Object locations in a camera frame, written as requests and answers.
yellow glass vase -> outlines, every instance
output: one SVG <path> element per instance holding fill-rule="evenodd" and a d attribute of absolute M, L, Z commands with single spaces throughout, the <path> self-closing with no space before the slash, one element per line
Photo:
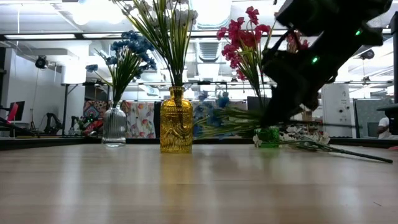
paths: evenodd
<path fill-rule="evenodd" d="M 191 153 L 193 137 L 192 104 L 183 99 L 184 87 L 169 88 L 171 98 L 160 108 L 161 153 Z"/>

wooden table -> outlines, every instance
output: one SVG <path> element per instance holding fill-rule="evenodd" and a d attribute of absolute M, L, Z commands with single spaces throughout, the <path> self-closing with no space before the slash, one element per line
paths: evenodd
<path fill-rule="evenodd" d="M 397 164 L 247 145 L 0 151 L 0 224 L 396 224 Z"/>

computer screen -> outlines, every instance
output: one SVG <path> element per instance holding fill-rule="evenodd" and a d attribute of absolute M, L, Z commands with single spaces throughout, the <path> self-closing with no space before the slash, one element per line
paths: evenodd
<path fill-rule="evenodd" d="M 14 121 L 22 121 L 22 114 L 24 113 L 25 101 L 13 102 L 10 104 L 10 108 L 14 106 L 14 103 L 18 105 L 18 110 L 15 115 Z"/>

person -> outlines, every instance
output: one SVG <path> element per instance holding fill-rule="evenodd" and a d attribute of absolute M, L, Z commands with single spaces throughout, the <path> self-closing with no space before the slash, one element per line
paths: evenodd
<path fill-rule="evenodd" d="M 389 118 L 381 118 L 381 120 L 379 121 L 379 126 L 377 127 L 377 133 L 379 135 L 379 139 L 388 139 L 391 137 L 389 125 L 390 125 Z"/>

vase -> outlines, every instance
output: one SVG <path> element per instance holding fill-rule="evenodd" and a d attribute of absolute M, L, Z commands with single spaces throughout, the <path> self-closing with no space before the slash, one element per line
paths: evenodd
<path fill-rule="evenodd" d="M 108 147 L 119 147 L 126 144 L 127 116 L 120 109 L 110 108 L 104 115 L 102 142 Z"/>
<path fill-rule="evenodd" d="M 160 108 L 161 153 L 191 153 L 193 137 L 192 104 L 183 98 L 184 87 L 169 88 L 170 99 Z"/>
<path fill-rule="evenodd" d="M 279 128 L 259 128 L 256 134 L 262 141 L 259 147 L 279 147 Z"/>

